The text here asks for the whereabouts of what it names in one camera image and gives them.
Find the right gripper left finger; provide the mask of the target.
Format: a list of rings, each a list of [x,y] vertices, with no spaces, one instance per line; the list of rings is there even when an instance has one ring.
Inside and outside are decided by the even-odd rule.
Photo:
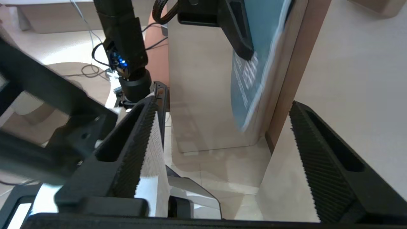
[[[135,198],[157,111],[150,96],[136,104],[55,195],[60,214],[147,216],[148,203]]]

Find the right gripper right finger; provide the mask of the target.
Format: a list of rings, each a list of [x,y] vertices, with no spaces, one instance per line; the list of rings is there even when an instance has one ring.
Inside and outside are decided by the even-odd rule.
[[[314,110],[294,101],[289,117],[322,223],[406,223],[406,201]]]

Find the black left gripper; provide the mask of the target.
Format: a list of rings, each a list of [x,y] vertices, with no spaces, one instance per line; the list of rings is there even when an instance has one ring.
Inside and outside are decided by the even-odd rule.
[[[235,53],[246,61],[254,54],[244,0],[179,0],[180,24],[220,27]]]

